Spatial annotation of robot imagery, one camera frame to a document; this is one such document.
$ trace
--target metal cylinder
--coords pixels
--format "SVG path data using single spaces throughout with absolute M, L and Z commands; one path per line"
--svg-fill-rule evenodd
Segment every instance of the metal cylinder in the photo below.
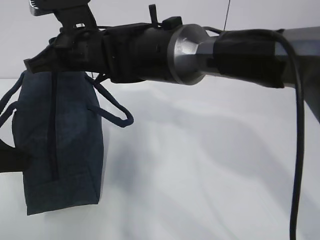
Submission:
M 214 70 L 215 38 L 199 25 L 181 25 L 172 30 L 149 28 L 131 45 L 135 75 L 142 80 L 194 85 Z

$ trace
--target black cable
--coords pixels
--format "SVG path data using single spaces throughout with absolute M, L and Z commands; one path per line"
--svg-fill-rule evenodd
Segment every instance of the black cable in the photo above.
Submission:
M 227 10 L 226 10 L 226 15 L 225 15 L 225 21 L 224 21 L 223 31 L 225 31 L 225 30 L 226 30 L 227 20 L 228 20 L 229 10 L 230 10 L 230 3 L 231 3 L 231 0 L 229 0 L 228 8 L 227 8 Z
M 305 107 L 304 107 L 304 88 L 299 73 L 299 63 L 297 54 L 288 42 L 288 40 L 280 33 L 271 30 L 253 29 L 239 31 L 239 34 L 259 35 L 271 38 L 280 43 L 287 52 L 289 63 L 291 65 L 292 75 L 295 78 L 295 95 L 296 95 L 296 161 L 293 181 L 292 205 L 290 214 L 290 240 L 296 240 L 297 220 L 301 193 L 301 183 L 304 166 L 304 148 L 305 148 Z
M 216 33 L 216 34 L 221 34 L 223 32 L 222 30 L 211 27 L 211 26 L 204 26 L 203 29 L 210 31 L 210 32 L 213 32 L 213 33 Z

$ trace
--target white surface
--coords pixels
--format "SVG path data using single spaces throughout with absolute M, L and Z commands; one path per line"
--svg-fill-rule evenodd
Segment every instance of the white surface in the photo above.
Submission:
M 22 9 L 18 2 L 26 1 L 6 3 L 14 17 L 8 34 L 1 35 L 1 53 L 5 56 L 1 76 L 17 76 L 23 70 L 21 60 L 38 53 L 52 36 L 51 28 L 59 27 L 53 16 L 32 18 L 27 5 Z M 293 2 L 284 11 L 284 6 Z M 126 3 L 128 6 L 119 1 L 93 0 L 91 7 L 98 22 L 106 25 L 149 20 L 150 2 Z M 185 23 L 222 28 L 227 4 L 160 1 L 159 19 L 181 15 Z M 319 7 L 318 1 L 311 0 L 303 4 L 292 0 L 233 1 L 227 27 L 316 26 L 320 25 Z M 3 8 L 1 12 L 4 28 L 8 12 Z M 10 34 L 17 38 L 19 31 L 31 35 L 31 24 L 42 27 L 34 32 L 36 40 L 31 43 L 32 36 L 27 36 L 13 51 L 19 41 Z M 2 96 L 14 80 L 0 81 Z M 105 146 L 100 204 L 26 216 L 22 175 L 2 174 L 0 239 L 289 239 L 296 154 L 293 89 L 267 89 L 214 77 L 192 87 L 155 82 L 104 85 L 131 110 L 135 123 L 120 129 L 103 122 L 109 144 Z M 113 111 L 100 100 L 101 106 Z M 0 129 L 0 136 L 13 143 L 10 122 Z M 299 240 L 320 238 L 319 136 L 320 126 L 306 108 Z

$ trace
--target fabric bag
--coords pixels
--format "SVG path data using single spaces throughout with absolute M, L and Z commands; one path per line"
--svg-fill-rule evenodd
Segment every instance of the fabric bag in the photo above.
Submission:
M 8 106 L 21 87 L 18 101 Z M 100 108 L 96 89 L 127 119 Z M 27 215 L 98 204 L 104 143 L 101 117 L 119 127 L 130 112 L 85 72 L 25 71 L 0 100 L 0 127 L 14 113 L 16 148 L 0 141 L 0 172 L 23 172 Z

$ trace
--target black mount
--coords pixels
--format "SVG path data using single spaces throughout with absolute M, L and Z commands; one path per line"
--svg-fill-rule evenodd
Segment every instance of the black mount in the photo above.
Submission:
M 156 5 L 149 6 L 151 23 L 135 23 L 100 30 L 88 6 L 90 0 L 35 0 L 42 12 L 53 13 L 62 28 L 49 46 L 37 56 L 24 61 L 32 73 L 86 71 L 100 73 L 102 82 L 136 83 L 153 78 L 157 69 L 148 68 L 146 76 L 140 70 L 152 64 L 166 66 L 166 49 L 174 29 L 182 25 L 181 17 L 158 22 Z M 160 78 L 166 78 L 161 72 Z

